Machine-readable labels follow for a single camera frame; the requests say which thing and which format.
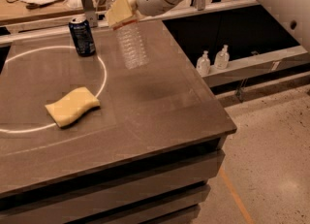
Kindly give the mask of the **blue soda can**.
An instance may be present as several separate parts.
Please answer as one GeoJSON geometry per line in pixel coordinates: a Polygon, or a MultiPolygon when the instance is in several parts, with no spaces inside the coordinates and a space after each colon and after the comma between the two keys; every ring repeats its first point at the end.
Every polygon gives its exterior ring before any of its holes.
{"type": "Polygon", "coordinates": [[[90,56],[96,51],[88,20],[83,16],[73,17],[69,22],[70,33],[79,56],[90,56]]]}

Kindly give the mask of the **grey table drawer cabinet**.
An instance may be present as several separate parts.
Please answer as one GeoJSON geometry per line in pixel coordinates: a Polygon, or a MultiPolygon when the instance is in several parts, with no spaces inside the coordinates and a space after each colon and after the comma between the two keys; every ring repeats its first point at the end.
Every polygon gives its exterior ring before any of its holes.
{"type": "Polygon", "coordinates": [[[1,201],[1,224],[187,224],[225,153],[218,139],[1,201]]]}

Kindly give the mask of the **clear plastic water bottle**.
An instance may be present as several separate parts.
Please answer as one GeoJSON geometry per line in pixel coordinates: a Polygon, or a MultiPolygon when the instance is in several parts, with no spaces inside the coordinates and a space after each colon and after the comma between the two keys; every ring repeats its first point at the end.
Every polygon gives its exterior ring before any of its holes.
{"type": "MultiPolygon", "coordinates": [[[[114,1],[106,1],[107,11],[114,1]]],[[[140,33],[139,18],[135,23],[112,29],[116,32],[116,38],[124,58],[125,66],[128,69],[135,69],[146,65],[148,63],[148,57],[140,33]]]]}

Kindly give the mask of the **yellow sponge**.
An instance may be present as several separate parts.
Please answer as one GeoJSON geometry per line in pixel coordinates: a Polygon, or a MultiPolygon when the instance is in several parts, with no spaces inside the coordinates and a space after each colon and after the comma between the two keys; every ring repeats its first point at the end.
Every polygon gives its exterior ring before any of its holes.
{"type": "Polygon", "coordinates": [[[100,106],[100,101],[86,88],[77,88],[60,100],[46,105],[46,110],[60,127],[66,127],[83,114],[100,106]]]}

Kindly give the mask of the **grey metal bracket post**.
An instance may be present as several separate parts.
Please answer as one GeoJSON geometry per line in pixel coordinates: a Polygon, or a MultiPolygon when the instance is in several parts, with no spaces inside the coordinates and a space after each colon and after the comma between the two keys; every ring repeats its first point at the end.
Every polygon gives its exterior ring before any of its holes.
{"type": "Polygon", "coordinates": [[[86,16],[86,19],[89,22],[89,25],[91,27],[97,27],[98,26],[98,19],[95,12],[95,8],[93,6],[92,0],[81,0],[81,4],[86,16]]]}

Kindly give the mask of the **left hand sanitizer bottle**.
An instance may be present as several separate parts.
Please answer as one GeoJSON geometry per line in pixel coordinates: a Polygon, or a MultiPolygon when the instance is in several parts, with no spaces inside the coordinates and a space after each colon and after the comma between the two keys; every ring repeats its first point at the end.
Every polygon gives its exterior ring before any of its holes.
{"type": "Polygon", "coordinates": [[[208,75],[210,70],[210,60],[207,50],[205,50],[202,56],[198,59],[196,69],[202,77],[206,77],[208,75]]]}

